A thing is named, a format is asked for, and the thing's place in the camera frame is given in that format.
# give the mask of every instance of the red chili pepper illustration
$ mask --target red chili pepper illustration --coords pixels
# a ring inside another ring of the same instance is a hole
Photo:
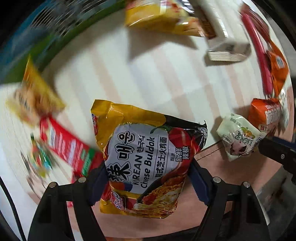
[[[183,148],[188,147],[189,149],[189,157],[187,159],[182,159],[174,170],[163,176],[161,182],[164,183],[169,178],[186,174],[192,158],[198,151],[200,151],[200,146],[198,142],[195,141],[197,138],[191,138],[185,129],[166,125],[157,128],[163,128],[168,132],[168,138],[176,148],[182,148],[183,150]]]
[[[151,194],[151,195],[148,195],[146,197],[143,197],[143,203],[146,204],[146,205],[150,205],[153,203],[153,201],[156,199],[156,194]]]

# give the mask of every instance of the yellow wrapper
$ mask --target yellow wrapper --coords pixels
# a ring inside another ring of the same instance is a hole
[[[192,6],[183,5],[181,0],[130,1],[126,7],[125,24],[174,34],[205,36]]]
[[[109,178],[101,212],[172,214],[190,162],[205,144],[206,124],[106,100],[95,100],[91,114]]]
[[[41,117],[57,114],[65,108],[63,101],[46,84],[30,58],[21,86],[6,104],[22,121],[31,126],[38,125]]]

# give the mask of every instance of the white snack pouch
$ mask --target white snack pouch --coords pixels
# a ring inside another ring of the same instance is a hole
[[[218,135],[222,139],[229,161],[246,156],[266,136],[241,115],[230,114],[221,122]]]

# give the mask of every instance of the black metal bar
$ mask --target black metal bar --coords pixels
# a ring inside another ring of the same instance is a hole
[[[87,180],[78,179],[72,186],[73,206],[81,236],[84,241],[106,241],[93,210],[86,199]]]
[[[228,241],[270,241],[259,201],[249,183],[242,183],[240,198],[232,204],[232,225]]]
[[[222,222],[227,197],[227,184],[219,178],[219,183],[214,183],[215,197],[210,203],[202,219],[199,229],[195,233],[192,241],[215,241]]]
[[[73,241],[66,201],[58,198],[59,186],[53,182],[45,190],[35,212],[28,241]]]
[[[292,182],[296,184],[296,145],[283,139],[264,138],[258,145],[259,152],[283,165],[284,169],[293,174]]]

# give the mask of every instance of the orange snack bag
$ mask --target orange snack bag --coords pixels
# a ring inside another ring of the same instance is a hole
[[[286,59],[279,48],[271,40],[269,41],[269,44],[272,48],[267,52],[271,65],[271,79],[274,86],[274,94],[278,97],[286,81],[289,68]]]
[[[281,104],[278,99],[253,99],[248,121],[258,128],[259,131],[274,134],[279,124],[280,117]]]

